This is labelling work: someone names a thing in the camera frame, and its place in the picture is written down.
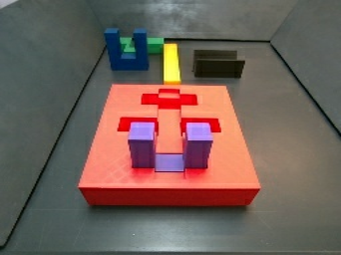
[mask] purple block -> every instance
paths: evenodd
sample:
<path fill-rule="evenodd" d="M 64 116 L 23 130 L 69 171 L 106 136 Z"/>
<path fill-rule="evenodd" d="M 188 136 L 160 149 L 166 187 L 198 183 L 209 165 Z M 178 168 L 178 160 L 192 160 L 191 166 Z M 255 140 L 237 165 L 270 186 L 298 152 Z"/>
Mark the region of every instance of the purple block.
<path fill-rule="evenodd" d="M 207 168 L 213 135 L 207 123 L 186 124 L 184 168 Z"/>
<path fill-rule="evenodd" d="M 132 168 L 155 168 L 155 124 L 131 123 L 128 144 Z"/>
<path fill-rule="evenodd" d="M 128 140 L 154 140 L 155 124 L 154 123 L 131 123 Z"/>
<path fill-rule="evenodd" d="M 182 154 L 156 154 L 155 171 L 158 172 L 184 171 Z"/>

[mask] black block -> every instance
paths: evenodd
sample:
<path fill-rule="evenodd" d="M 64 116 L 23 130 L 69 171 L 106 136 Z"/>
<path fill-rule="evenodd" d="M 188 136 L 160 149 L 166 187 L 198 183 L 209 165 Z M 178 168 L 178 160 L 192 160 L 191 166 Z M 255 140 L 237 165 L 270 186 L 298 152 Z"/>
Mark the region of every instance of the black block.
<path fill-rule="evenodd" d="M 194 50 L 192 71 L 203 78 L 241 78 L 245 60 L 237 51 Z"/>

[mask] purple pillar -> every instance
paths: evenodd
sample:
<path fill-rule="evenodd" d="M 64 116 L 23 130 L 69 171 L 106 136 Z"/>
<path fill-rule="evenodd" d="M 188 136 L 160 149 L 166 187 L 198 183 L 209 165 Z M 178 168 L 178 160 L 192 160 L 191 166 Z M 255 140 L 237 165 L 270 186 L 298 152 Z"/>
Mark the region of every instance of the purple pillar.
<path fill-rule="evenodd" d="M 155 124 L 131 123 L 128 144 L 132 168 L 155 168 Z"/>
<path fill-rule="evenodd" d="M 207 168 L 213 135 L 207 123 L 186 124 L 183 149 L 184 168 Z"/>

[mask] green block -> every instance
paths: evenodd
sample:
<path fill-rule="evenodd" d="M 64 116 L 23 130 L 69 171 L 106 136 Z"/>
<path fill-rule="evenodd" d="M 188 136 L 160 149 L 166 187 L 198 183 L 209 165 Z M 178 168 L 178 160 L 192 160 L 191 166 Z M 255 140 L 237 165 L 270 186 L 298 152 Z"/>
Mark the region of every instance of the green block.
<path fill-rule="evenodd" d="M 120 43 L 122 43 L 122 51 L 126 52 L 124 49 L 126 49 L 127 45 L 131 45 L 132 38 L 131 37 L 122 37 L 120 38 Z"/>
<path fill-rule="evenodd" d="M 164 38 L 156 38 L 156 37 L 147 38 L 148 53 L 160 54 L 164 51 L 164 42 L 166 42 Z M 131 37 L 122 37 L 120 43 L 122 43 L 122 50 L 124 53 L 135 52 L 134 40 Z"/>
<path fill-rule="evenodd" d="M 164 51 L 164 38 L 147 38 L 148 42 L 148 53 L 150 54 L 160 54 Z"/>

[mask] red base plate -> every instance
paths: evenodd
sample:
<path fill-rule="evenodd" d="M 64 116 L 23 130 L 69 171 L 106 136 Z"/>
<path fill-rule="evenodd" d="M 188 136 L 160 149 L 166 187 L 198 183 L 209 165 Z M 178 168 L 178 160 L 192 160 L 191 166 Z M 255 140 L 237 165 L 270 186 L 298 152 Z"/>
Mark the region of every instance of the red base plate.
<path fill-rule="evenodd" d="M 158 119 L 159 107 L 142 105 L 142 97 L 158 94 L 159 89 L 178 89 L 180 94 L 196 96 L 196 105 L 180 106 L 180 124 L 195 120 L 211 122 L 207 169 L 155 172 L 151 168 L 131 168 L 123 122 L 130 118 L 151 122 Z M 226 86 L 114 85 L 79 188 L 91 205 L 250 204 L 261 186 Z"/>

